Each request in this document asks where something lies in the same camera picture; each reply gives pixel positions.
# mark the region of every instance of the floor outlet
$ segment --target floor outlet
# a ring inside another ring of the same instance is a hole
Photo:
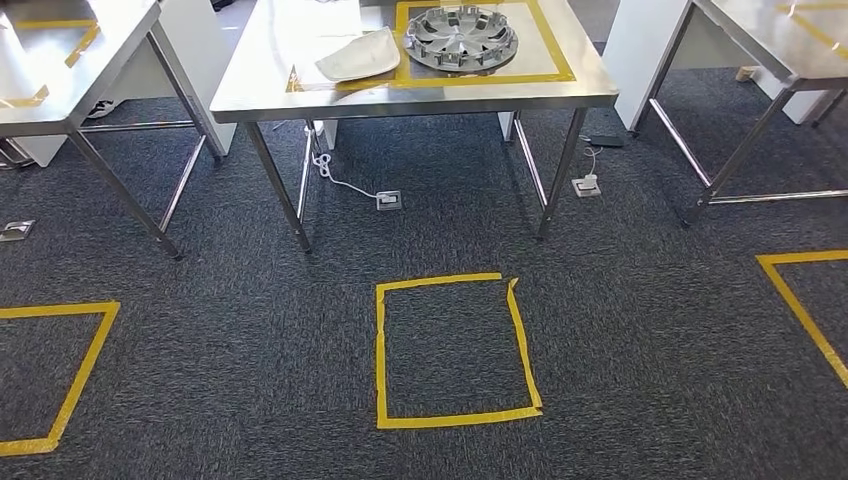
[[[403,204],[400,201],[400,190],[388,192],[377,192],[377,210],[400,210]]]
[[[574,185],[574,192],[578,197],[597,197],[601,194],[601,188],[598,186],[598,177],[596,175],[586,175],[583,178],[575,178],[571,181]]]
[[[29,232],[32,231],[32,226],[35,220],[27,220],[26,222],[10,222],[0,230],[0,242],[16,242],[26,239]]]

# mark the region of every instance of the white panel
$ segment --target white panel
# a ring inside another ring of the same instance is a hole
[[[19,137],[15,141],[35,160],[39,166],[46,167],[53,156],[68,138],[64,135],[49,135],[46,137]]]
[[[324,138],[327,139],[327,148],[336,149],[336,131],[339,128],[338,120],[324,120]]]
[[[150,44],[144,40],[102,98],[134,100],[174,96],[176,94],[165,71],[159,66]]]
[[[688,5],[689,0],[621,0],[619,4],[604,63],[621,90],[615,109],[628,130],[633,130],[645,107]]]
[[[159,21],[203,104],[201,114],[209,119],[218,142],[229,152],[236,126],[219,125],[209,113],[209,104],[230,62],[223,54],[229,49],[212,5],[208,0],[165,0]]]
[[[498,123],[501,124],[501,133],[505,142],[512,140],[513,120],[515,120],[515,112],[498,112]]]
[[[724,68],[755,64],[721,27],[701,9],[696,9],[671,68]]]

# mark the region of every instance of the yellow tape square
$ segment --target yellow tape square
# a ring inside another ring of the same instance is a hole
[[[49,22],[17,22],[14,28],[19,30],[37,30],[44,28],[85,28],[82,38],[76,47],[65,58],[65,66],[73,67],[82,57],[83,53],[91,46],[97,35],[100,34],[100,25],[95,20],[56,20]],[[0,108],[31,108],[44,103],[50,90],[47,85],[41,87],[38,92],[30,98],[0,98]]]
[[[842,380],[845,388],[848,388],[848,368],[845,367],[845,363],[841,358],[839,358],[839,355],[830,345],[830,342],[827,341],[827,338],[825,338],[818,325],[816,325],[816,322],[813,321],[813,318],[804,306],[801,305],[798,297],[795,296],[792,289],[789,288],[789,285],[783,280],[783,277],[780,276],[777,268],[775,268],[776,265],[786,265],[790,263],[828,262],[835,260],[848,260],[848,250],[757,255],[757,261],[760,262],[760,266],[763,267],[766,275],[768,275],[769,279],[771,279],[775,288],[777,288],[777,291],[789,305],[789,308],[792,309],[792,312],[795,313],[795,316],[798,317],[798,321],[801,322],[804,330],[807,331],[807,334],[810,335],[810,338],[812,338],[816,346],[819,347],[819,350],[821,350],[825,359],[827,359],[828,363],[830,363],[830,366],[833,367],[833,370]]]
[[[501,280],[500,273],[474,273],[463,275],[451,275],[445,277],[420,278],[416,280],[405,280],[401,282],[377,284],[377,428],[435,428],[455,427],[460,425],[477,425],[481,423],[506,422],[520,418],[535,417],[542,414],[542,399],[536,389],[533,380],[533,372],[530,369],[530,356],[527,353],[527,337],[524,334],[524,324],[521,322],[521,314],[515,301],[515,284],[517,278],[509,282],[507,288],[507,305],[509,306],[512,323],[518,341],[518,349],[521,354],[521,363],[524,367],[524,378],[527,389],[530,391],[531,406],[516,408],[512,410],[501,410],[497,412],[470,413],[464,415],[443,415],[434,417],[389,417],[389,399],[386,389],[386,292],[404,288],[422,287],[425,285],[443,285],[458,282],[481,282]]]
[[[97,327],[94,339],[92,339],[91,344],[88,347],[88,351],[82,359],[80,368],[77,371],[76,376],[74,376],[74,381],[71,383],[71,388],[68,389],[68,394],[62,402],[62,406],[59,408],[59,413],[53,421],[53,426],[50,428],[50,432],[44,438],[30,438],[25,440],[0,442],[0,457],[47,453],[52,452],[59,446],[59,439],[65,432],[65,427],[67,427],[68,421],[71,419],[71,414],[74,413],[74,408],[76,407],[77,401],[79,401],[79,397],[85,387],[85,382],[88,381],[88,377],[91,375],[91,370],[94,368],[94,362],[97,361],[97,356],[100,355],[100,349],[103,348],[103,343],[106,341],[109,329],[112,328],[112,322],[115,320],[115,316],[118,314],[119,308],[121,308],[121,304],[119,302],[103,302],[0,309],[0,320],[55,317],[63,315],[103,314],[103,320],[100,321],[100,326]]]

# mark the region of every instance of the shoe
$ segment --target shoe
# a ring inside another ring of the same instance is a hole
[[[118,108],[122,102],[116,102],[114,100],[100,100],[97,102],[97,105],[91,109],[91,112],[88,113],[89,120],[94,120],[97,118],[103,118],[106,115],[109,115]]]
[[[220,12],[222,8],[232,5],[236,0],[212,0],[212,10]]]

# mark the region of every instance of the metal wheel cover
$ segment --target metal wheel cover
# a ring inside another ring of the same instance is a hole
[[[476,72],[498,67],[518,50],[505,15],[474,5],[437,7],[409,21],[404,48],[437,70]]]

